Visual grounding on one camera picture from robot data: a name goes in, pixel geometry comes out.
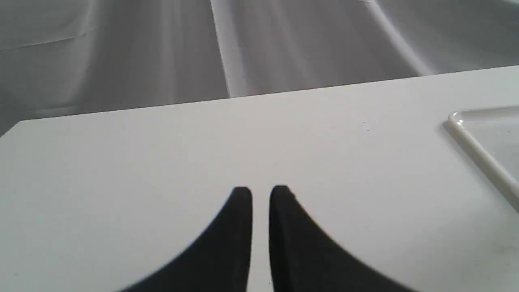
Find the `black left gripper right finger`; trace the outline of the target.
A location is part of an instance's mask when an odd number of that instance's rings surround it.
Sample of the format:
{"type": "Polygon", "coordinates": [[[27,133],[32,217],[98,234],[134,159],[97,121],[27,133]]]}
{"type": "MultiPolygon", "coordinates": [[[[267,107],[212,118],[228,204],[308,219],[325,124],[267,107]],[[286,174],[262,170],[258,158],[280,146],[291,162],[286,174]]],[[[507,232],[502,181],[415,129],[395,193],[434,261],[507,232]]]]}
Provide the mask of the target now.
{"type": "Polygon", "coordinates": [[[286,185],[271,190],[269,253],[275,292],[409,292],[332,240],[286,185]]]}

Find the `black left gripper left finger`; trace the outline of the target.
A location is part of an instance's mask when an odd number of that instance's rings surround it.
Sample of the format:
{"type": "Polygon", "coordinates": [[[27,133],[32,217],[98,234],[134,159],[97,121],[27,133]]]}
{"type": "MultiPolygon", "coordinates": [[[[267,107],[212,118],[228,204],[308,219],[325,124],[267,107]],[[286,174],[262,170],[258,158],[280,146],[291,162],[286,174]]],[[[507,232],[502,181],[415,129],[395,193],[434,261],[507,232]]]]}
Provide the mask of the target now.
{"type": "Polygon", "coordinates": [[[252,193],[235,187],[213,222],[185,251],[125,291],[245,292],[252,233],[252,193]]]}

